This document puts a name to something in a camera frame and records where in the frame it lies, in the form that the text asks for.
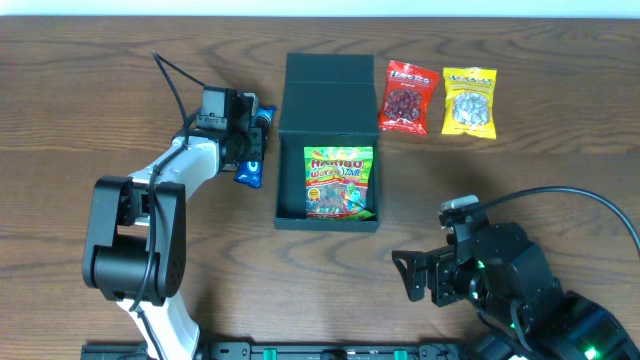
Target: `silver candy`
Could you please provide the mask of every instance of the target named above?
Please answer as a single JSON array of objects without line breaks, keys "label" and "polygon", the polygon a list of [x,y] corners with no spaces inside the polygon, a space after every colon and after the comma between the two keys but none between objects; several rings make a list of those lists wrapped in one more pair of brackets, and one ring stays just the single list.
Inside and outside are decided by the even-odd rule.
[{"label": "silver candy", "polygon": [[465,125],[488,124],[489,99],[476,92],[463,92],[453,99],[453,119]]}]

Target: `black box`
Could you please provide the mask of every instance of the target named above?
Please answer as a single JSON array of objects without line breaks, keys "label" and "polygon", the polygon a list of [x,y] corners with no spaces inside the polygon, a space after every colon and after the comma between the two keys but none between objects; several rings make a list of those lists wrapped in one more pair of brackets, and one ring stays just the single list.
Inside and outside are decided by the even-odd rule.
[{"label": "black box", "polygon": [[[375,232],[379,222],[378,111],[372,55],[288,54],[276,229]],[[362,221],[306,219],[305,146],[371,146],[373,166]]]}]

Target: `box lid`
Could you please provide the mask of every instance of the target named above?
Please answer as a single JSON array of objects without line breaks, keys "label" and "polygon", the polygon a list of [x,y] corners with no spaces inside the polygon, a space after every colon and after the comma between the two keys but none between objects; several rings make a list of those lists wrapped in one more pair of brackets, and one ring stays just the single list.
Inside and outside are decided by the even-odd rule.
[{"label": "box lid", "polygon": [[373,55],[288,54],[280,134],[379,137]]}]

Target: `wooden table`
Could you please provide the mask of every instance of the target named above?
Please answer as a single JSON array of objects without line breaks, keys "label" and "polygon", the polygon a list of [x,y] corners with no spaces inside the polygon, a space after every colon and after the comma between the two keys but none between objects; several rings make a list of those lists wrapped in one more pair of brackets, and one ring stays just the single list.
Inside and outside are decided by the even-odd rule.
[{"label": "wooden table", "polygon": [[[472,306],[410,303],[394,249],[445,244],[442,201],[550,184],[604,194],[640,225],[640,22],[508,19],[0,18],[0,358],[77,358],[87,341],[139,341],[129,316],[85,287],[95,181],[168,146],[179,112],[151,50],[210,84],[280,106],[288,52],[375,54],[381,103],[390,59],[441,71],[498,69],[498,139],[381,135],[376,234],[275,231],[278,121],[253,190],[231,174],[187,207],[182,283],[204,339],[416,342],[469,338]],[[201,90],[174,76],[187,109]],[[331,104],[327,104],[330,113]],[[638,254],[618,219],[571,195],[492,210],[517,221],[555,275],[604,305],[640,342]]]}]

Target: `white wall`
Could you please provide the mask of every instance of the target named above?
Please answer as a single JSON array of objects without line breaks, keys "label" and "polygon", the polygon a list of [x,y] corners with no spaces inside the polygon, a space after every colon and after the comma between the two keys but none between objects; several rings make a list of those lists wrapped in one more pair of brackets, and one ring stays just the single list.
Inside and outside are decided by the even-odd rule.
[{"label": "white wall", "polygon": [[0,14],[640,18],[640,0],[0,0]]}]

